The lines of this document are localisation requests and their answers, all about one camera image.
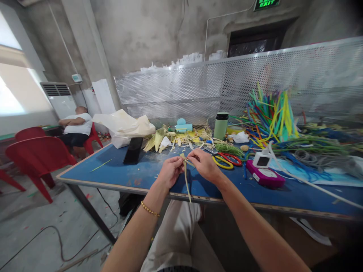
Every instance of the green thermos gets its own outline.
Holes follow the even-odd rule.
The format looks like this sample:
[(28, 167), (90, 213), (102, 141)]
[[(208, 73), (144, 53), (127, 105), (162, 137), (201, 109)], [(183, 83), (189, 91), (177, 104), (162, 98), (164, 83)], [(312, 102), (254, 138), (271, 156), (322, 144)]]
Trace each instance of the green thermos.
[(224, 140), (227, 131), (228, 114), (229, 113), (225, 111), (220, 111), (217, 113), (213, 134), (214, 138)]

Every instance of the black phone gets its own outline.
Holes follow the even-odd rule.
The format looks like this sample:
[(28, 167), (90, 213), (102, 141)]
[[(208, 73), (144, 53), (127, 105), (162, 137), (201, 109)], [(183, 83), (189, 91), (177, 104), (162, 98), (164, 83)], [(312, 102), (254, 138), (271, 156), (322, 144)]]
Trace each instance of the black phone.
[(139, 155), (141, 146), (143, 145), (144, 138), (136, 137), (131, 138), (129, 148), (124, 158), (124, 164), (137, 164), (139, 161)]

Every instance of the chair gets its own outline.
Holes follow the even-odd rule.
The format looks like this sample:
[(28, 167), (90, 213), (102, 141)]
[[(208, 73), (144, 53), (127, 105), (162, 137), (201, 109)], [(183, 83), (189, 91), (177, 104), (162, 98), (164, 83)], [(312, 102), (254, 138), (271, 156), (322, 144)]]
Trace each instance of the chair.
[(90, 137), (84, 142), (83, 146), (86, 149), (86, 151), (88, 152), (89, 155), (92, 155), (93, 152), (93, 147), (92, 147), (92, 142), (93, 140), (96, 140), (97, 143), (99, 143), (99, 145), (101, 147), (103, 147), (103, 144), (101, 143), (98, 135), (97, 135), (97, 131), (95, 129), (95, 124), (92, 123), (92, 128), (91, 128), (91, 132), (90, 132)]
[(4, 170), (1, 169), (0, 169), (0, 179), (10, 184), (11, 186), (15, 187), (16, 189), (19, 189), (22, 192), (26, 191), (26, 189), (23, 186), (17, 183), (12, 177), (10, 177)]
[(45, 137), (45, 131), (41, 127), (31, 127), (19, 131), (15, 134), (15, 140), (17, 142), (28, 140), (31, 138)]
[(77, 162), (62, 140), (56, 137), (39, 137), (9, 145), (5, 154), (20, 170), (29, 176), (43, 196), (52, 203), (43, 181), (49, 188), (55, 186), (51, 172)]

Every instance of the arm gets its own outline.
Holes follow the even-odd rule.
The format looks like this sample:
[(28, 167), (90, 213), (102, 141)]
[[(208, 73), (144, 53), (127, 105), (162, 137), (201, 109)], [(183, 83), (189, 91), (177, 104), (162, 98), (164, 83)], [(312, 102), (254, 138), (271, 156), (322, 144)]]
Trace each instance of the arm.
[[(179, 174), (184, 172), (182, 163), (181, 157), (173, 157), (164, 162), (159, 177), (143, 200), (153, 212), (160, 213), (169, 189)], [(140, 271), (149, 251), (157, 220), (157, 216), (140, 206), (117, 239), (102, 272), (118, 272), (121, 267), (122, 271)]]
[(76, 119), (71, 119), (67, 125), (82, 125), (85, 121), (85, 119), (77, 117)]
[(265, 272), (310, 271), (303, 260), (222, 173), (211, 155), (194, 149), (188, 159), (220, 190), (252, 255)]
[(58, 124), (59, 125), (63, 125), (63, 126), (66, 126), (68, 125), (71, 121), (73, 121), (74, 119), (62, 119), (62, 120), (59, 120)]

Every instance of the hand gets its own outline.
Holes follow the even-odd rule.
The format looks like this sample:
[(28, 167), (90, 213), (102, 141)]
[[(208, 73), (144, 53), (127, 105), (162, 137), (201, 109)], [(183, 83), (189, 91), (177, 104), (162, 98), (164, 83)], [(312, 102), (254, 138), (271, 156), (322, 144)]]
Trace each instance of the hand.
[(206, 153), (199, 148), (194, 149), (191, 153), (189, 153), (188, 160), (195, 165), (199, 174), (201, 174), (203, 178), (215, 185), (225, 177), (213, 161), (211, 154)]
[(168, 191), (175, 182), (179, 175), (184, 172), (183, 158), (172, 157), (164, 161), (163, 167), (160, 170), (159, 177), (156, 182), (164, 184)]

